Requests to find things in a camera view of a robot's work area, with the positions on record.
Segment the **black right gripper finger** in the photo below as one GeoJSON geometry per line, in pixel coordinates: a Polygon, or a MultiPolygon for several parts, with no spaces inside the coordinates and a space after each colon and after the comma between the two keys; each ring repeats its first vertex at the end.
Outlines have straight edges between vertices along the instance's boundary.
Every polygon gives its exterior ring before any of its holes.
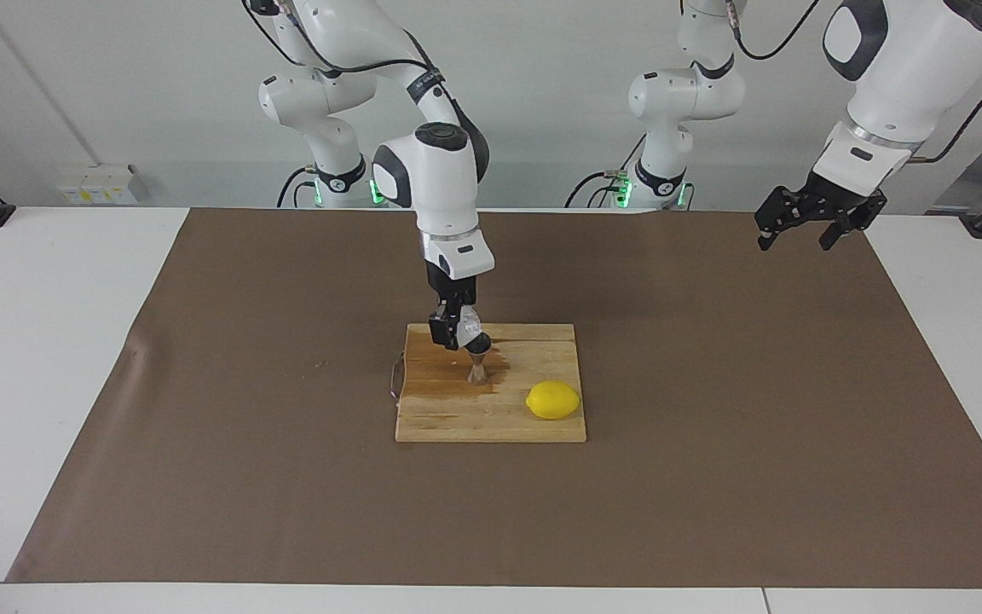
{"type": "Polygon", "coordinates": [[[459,308],[436,308],[429,315],[429,330],[434,345],[456,352],[459,349],[459,308]]]}

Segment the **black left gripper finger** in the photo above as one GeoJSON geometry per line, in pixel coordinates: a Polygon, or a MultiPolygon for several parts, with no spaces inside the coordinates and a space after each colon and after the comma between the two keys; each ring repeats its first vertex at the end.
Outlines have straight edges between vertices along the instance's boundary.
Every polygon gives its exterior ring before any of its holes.
{"type": "Polygon", "coordinates": [[[803,224],[800,210],[802,194],[788,189],[774,189],[754,213],[760,236],[757,245],[767,252],[782,232],[803,224]]]}
{"type": "Polygon", "coordinates": [[[869,197],[853,197],[825,207],[829,226],[819,237],[822,250],[833,249],[841,238],[854,232],[864,232],[887,205],[883,191],[873,191],[869,197]]]}

